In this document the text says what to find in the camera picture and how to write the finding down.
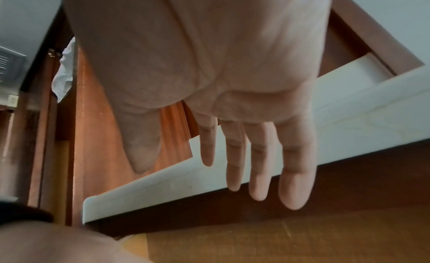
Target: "hand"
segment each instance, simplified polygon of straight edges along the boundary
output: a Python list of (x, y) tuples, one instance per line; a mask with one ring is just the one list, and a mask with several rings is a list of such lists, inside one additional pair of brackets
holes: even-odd
[(331, 0), (64, 0), (102, 83), (136, 172), (160, 150), (159, 109), (185, 100), (212, 165), (217, 119), (227, 142), (227, 185), (238, 190), (246, 137), (249, 192), (263, 200), (283, 145), (279, 197), (307, 201), (316, 171), (310, 100)]
[(102, 234), (37, 221), (2, 225), (0, 257), (8, 263), (150, 263)]

